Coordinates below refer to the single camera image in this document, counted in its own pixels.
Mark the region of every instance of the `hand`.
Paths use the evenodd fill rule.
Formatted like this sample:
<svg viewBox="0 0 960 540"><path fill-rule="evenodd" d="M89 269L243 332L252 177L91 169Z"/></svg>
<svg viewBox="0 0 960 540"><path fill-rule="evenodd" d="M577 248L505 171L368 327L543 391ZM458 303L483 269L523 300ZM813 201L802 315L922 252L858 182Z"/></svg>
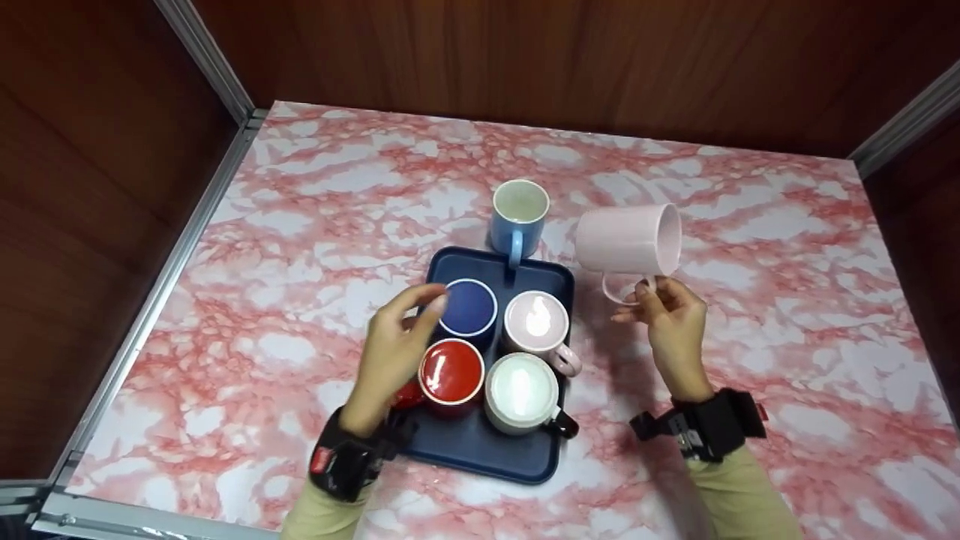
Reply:
<svg viewBox="0 0 960 540"><path fill-rule="evenodd" d="M411 307L429 303L420 317L406 317ZM446 288L440 283L409 287L381 307L367 328L360 370L340 427L369 437L387 415L397 390L420 367L430 334L446 309Z"/></svg>
<svg viewBox="0 0 960 540"><path fill-rule="evenodd" d="M621 307L611 319L647 325L654 364L674 399L700 403L713 397L703 363L707 303L665 276L657 276L656 292L645 282L637 283L626 302L639 306Z"/></svg>

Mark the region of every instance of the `tray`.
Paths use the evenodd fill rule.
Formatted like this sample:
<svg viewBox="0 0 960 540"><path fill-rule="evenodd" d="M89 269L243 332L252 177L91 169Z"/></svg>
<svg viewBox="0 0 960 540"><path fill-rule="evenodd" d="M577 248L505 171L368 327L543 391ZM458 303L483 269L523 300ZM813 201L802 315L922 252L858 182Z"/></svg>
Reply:
<svg viewBox="0 0 960 540"><path fill-rule="evenodd" d="M503 330L503 312L515 295L541 290L556 296L567 313L573 309L573 274L553 262L525 259L515 271L510 271L505 256L461 247L442 248L430 261L426 280L449 283L459 278L484 282L496 295L496 335L493 345L481 351L487 369L500 356L497 343ZM569 345L569 333L564 342ZM561 388L558 404L563 405L566 378L556 373L554 376ZM525 484L544 483L557 470L559 435L546 430L519 437L505 435L490 424L481 405L460 420L436 418L422 406L405 414L420 425L413 442L403 451L416 460Z"/></svg>

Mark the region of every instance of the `blue mug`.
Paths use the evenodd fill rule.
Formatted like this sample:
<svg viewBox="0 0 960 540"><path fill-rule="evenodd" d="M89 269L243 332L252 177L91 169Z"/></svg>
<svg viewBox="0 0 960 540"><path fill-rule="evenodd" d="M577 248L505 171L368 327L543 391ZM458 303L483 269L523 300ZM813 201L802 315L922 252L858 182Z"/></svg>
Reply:
<svg viewBox="0 0 960 540"><path fill-rule="evenodd" d="M457 337L480 350L489 347L496 332L499 309L496 295L486 283L470 278L446 285L444 316L440 318L440 337Z"/></svg>
<svg viewBox="0 0 960 540"><path fill-rule="evenodd" d="M549 209L546 190L529 180L510 180L493 193L490 244L508 257L511 268L517 268L521 258L537 251Z"/></svg>

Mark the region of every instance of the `red label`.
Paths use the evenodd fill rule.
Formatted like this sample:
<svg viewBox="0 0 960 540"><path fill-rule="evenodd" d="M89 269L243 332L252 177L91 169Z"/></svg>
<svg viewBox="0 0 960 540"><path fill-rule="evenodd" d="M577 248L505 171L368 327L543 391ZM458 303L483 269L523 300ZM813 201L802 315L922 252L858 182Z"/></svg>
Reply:
<svg viewBox="0 0 960 540"><path fill-rule="evenodd" d="M333 451L329 448L324 448L318 446L316 452L313 453L313 459L310 460L310 472L320 474L326 469L326 463L330 460L330 454Z"/></svg>

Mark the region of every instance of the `marble tabletop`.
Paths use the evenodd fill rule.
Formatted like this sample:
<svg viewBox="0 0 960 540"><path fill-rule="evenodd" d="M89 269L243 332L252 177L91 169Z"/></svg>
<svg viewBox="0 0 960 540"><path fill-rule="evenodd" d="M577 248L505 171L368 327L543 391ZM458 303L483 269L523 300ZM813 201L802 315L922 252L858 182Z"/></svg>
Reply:
<svg viewBox="0 0 960 540"><path fill-rule="evenodd" d="M810 538L955 538L960 447L849 161L278 102L68 491L275 529L346 398L373 312L446 245L480 248L493 189L552 198L535 258L577 276L568 411L539 486L388 465L360 538L701 538L643 328L609 322L578 216L676 203L705 364L770 415L750 446Z"/></svg>

